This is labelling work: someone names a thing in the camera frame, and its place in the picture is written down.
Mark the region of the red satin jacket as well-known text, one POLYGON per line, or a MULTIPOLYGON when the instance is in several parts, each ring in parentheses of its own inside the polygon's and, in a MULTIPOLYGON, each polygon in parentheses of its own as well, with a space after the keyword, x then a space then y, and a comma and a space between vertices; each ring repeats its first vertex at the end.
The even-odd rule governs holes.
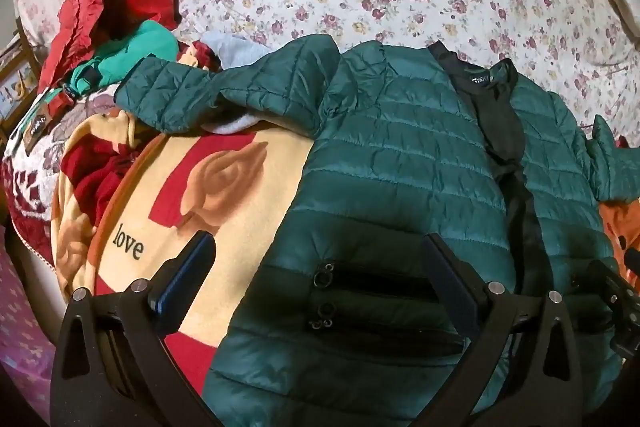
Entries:
POLYGON ((154 20, 169 30, 179 23, 178 0, 65 0, 38 82, 40 92, 56 86, 72 69, 90 60, 103 43, 129 35, 154 20))

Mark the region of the teal green sweater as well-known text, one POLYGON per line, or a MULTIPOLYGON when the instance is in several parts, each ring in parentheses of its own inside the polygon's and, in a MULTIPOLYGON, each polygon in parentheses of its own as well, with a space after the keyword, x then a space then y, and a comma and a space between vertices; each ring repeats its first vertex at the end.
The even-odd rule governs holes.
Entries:
POLYGON ((122 40, 99 46, 90 60, 73 70, 63 87, 72 98, 81 98, 121 82, 142 58, 153 55, 173 62, 178 52, 178 41, 168 29, 154 20, 145 20, 122 40))

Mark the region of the white maroon patterned blanket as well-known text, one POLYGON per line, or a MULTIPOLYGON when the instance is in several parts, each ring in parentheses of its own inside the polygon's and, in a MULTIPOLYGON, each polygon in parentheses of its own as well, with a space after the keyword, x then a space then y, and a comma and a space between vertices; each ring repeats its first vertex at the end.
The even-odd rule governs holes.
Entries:
POLYGON ((18 130, 12 131, 4 148, 1 174, 13 228, 26 248, 48 263, 53 262, 52 198, 65 143, 84 120, 111 112, 115 90, 110 86, 81 98, 32 150, 25 150, 18 130))

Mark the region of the dark green quilted puffer jacket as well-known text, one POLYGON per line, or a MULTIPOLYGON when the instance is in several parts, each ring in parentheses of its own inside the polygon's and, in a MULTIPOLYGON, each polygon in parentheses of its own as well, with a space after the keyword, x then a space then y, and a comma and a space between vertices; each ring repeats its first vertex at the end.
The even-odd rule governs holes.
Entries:
POLYGON ((639 153, 602 118, 582 131, 510 60, 481 68, 441 43, 341 51, 311 35, 217 74, 150 56, 115 100, 164 133, 243 107, 312 143, 206 378, 224 425, 413 421, 465 348, 422 295, 431 233, 511 293, 559 291, 585 411, 612 391, 622 361, 582 277, 614 260, 599 207, 638 198, 639 153))

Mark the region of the light grey fleece garment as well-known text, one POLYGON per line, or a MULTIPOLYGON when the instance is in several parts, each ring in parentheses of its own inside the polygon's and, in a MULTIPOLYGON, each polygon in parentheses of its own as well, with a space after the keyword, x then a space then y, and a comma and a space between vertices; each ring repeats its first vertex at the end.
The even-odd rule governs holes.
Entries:
POLYGON ((271 52, 268 46, 216 30, 204 32, 200 41, 215 53, 223 70, 254 64, 271 52))

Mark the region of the yellow red rose blanket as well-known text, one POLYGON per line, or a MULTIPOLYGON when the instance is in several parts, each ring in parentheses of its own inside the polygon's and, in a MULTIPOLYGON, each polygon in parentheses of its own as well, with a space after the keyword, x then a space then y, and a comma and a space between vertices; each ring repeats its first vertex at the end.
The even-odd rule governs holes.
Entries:
POLYGON ((64 297, 123 291, 149 279, 199 231, 215 262, 172 357, 202 389, 215 351, 290 207, 311 148, 274 124, 233 134, 167 135, 120 109, 67 140, 52 202, 52 255, 64 297))

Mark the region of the purple floral fabric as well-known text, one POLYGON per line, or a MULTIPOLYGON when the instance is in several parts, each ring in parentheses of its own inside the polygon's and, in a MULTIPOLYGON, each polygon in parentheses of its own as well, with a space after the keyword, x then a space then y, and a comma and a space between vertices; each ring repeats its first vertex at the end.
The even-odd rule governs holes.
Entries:
POLYGON ((23 284, 1 251, 1 424, 50 424, 54 347, 32 312, 23 284))

